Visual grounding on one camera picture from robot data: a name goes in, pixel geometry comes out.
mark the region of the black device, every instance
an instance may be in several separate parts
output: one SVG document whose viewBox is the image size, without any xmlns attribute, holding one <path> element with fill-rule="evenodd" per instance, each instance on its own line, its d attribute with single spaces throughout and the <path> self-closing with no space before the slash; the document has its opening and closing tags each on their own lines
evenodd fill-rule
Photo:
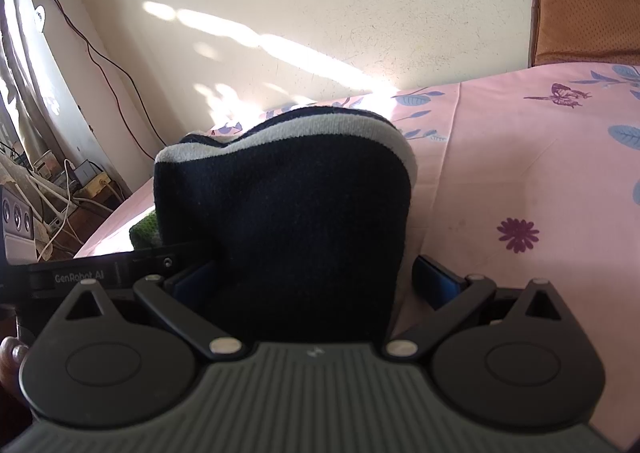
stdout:
<svg viewBox="0 0 640 453">
<path fill-rule="evenodd" d="M 212 258 L 189 243 L 4 268 L 36 419 L 2 451 L 616 451 L 588 425 L 603 366 L 548 281 L 499 289 L 421 256 L 434 312 L 381 349 L 241 343 L 194 311 Z"/>
</svg>

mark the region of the wall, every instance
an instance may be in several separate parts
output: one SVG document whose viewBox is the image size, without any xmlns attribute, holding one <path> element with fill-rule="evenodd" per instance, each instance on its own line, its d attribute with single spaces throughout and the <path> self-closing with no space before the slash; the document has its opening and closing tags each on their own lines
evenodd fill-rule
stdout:
<svg viewBox="0 0 640 453">
<path fill-rule="evenodd" d="M 531 0 L 84 3 L 171 140 L 300 96 L 328 100 L 527 65 Z"/>
<path fill-rule="evenodd" d="M 96 48 L 105 52 L 82 0 L 60 0 L 60 2 L 78 29 L 84 32 Z M 61 101 L 59 98 L 58 101 L 61 104 L 62 114 L 70 115 L 70 111 L 73 110 L 74 123 L 78 124 L 73 125 L 69 120 L 66 120 L 62 123 L 64 128 L 73 131 L 76 138 L 85 138 L 84 131 L 88 131 L 88 129 L 82 120 L 83 116 L 91 126 L 95 139 L 114 168 L 124 179 L 129 189 L 135 191 L 152 176 L 153 162 L 140 152 L 127 132 L 118 114 L 113 94 L 104 77 L 98 67 L 90 61 L 86 45 L 65 23 L 54 2 L 52 0 L 33 0 L 33 4 L 36 6 L 44 5 L 46 14 L 44 38 L 70 91 L 68 96 L 65 95 L 65 101 Z M 102 66 L 118 95 L 130 128 L 147 152 L 154 156 L 161 148 L 161 144 L 151 134 L 148 126 L 143 123 L 118 72 L 106 62 L 102 63 Z M 81 116 L 77 115 L 78 107 L 81 109 Z M 90 158 L 84 149 L 80 154 L 83 158 Z"/>
</svg>

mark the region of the fingernail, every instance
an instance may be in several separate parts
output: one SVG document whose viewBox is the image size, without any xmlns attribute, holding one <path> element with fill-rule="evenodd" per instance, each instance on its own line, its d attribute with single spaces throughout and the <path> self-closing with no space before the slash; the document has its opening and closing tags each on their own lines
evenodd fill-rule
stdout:
<svg viewBox="0 0 640 453">
<path fill-rule="evenodd" d="M 14 358 L 14 362 L 16 365 L 20 366 L 24 356 L 27 353 L 28 348 L 24 345 L 18 345 L 14 347 L 14 350 L 11 352 L 11 355 Z"/>
</svg>

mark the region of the human hand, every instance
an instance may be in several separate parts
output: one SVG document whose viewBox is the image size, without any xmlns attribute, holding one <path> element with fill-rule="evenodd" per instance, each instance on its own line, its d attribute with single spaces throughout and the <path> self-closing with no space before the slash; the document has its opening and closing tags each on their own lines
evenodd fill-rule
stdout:
<svg viewBox="0 0 640 453">
<path fill-rule="evenodd" d="M 26 406 L 18 371 L 27 347 L 14 337 L 0 345 L 0 447 L 12 441 L 31 424 L 31 412 Z"/>
</svg>

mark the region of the gray ribbed surface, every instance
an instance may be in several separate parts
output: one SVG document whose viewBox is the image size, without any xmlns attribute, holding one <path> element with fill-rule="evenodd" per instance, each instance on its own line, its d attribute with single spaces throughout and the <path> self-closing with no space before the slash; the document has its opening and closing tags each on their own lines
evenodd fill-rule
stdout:
<svg viewBox="0 0 640 453">
<path fill-rule="evenodd" d="M 41 422 L 6 453 L 613 453 L 586 426 L 545 436 L 500 433 L 444 406 L 420 370 L 366 345 L 262 345 L 207 369 L 170 412 L 116 431 Z"/>
</svg>

